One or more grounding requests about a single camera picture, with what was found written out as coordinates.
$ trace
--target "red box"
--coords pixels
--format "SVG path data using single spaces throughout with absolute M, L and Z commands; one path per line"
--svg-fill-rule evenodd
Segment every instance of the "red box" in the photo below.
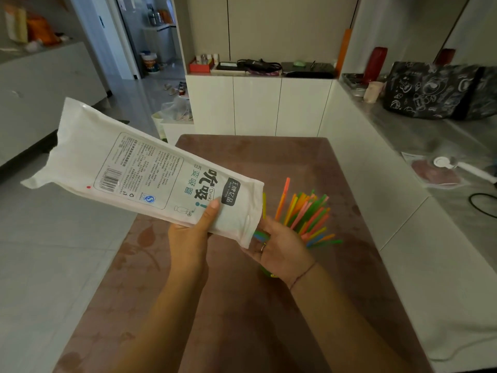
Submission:
M 214 60 L 211 59 L 208 64 L 198 64 L 195 59 L 190 62 L 191 73 L 210 73 L 211 68 L 214 66 Z

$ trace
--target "bracelet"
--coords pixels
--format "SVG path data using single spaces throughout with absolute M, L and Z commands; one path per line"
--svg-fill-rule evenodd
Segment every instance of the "bracelet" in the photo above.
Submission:
M 309 272 L 311 270 L 311 268 L 314 267 L 315 265 L 316 265 L 316 262 L 314 261 L 314 263 L 312 263 L 311 266 L 308 269 L 306 269 L 303 274 L 301 274 L 300 276 L 297 276 L 297 278 L 294 280 L 292 285 L 289 286 L 290 291 L 292 290 L 293 286 L 302 278 L 302 276 L 304 276 L 307 272 Z

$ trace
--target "person's left hand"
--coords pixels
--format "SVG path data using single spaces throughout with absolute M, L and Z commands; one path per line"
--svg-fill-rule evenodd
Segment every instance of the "person's left hand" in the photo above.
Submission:
M 219 213 L 219 199 L 212 200 L 197 224 L 191 228 L 177 224 L 169 227 L 171 248 L 171 271 L 202 273 L 207 269 L 207 238 L 211 225 Z

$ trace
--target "black bag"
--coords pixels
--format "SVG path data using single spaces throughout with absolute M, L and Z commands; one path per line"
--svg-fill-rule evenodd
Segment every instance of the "black bag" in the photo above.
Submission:
M 477 120 L 497 114 L 497 67 L 480 67 L 451 118 Z
M 477 69 L 476 65 L 395 62 L 383 107 L 412 118 L 448 118 L 468 91 Z

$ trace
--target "brown table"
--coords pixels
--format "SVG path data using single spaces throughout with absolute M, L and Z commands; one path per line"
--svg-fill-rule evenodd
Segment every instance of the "brown table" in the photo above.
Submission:
M 326 139 L 183 135 L 177 146 L 263 181 L 269 214 L 287 176 L 290 193 L 328 194 L 327 226 L 344 243 L 314 249 L 314 256 L 392 348 L 417 371 L 431 371 Z M 169 273 L 168 226 L 137 216 L 54 372 L 106 371 L 133 341 Z M 210 238 L 207 261 L 181 372 L 330 371 L 280 280 L 264 276 L 227 238 Z

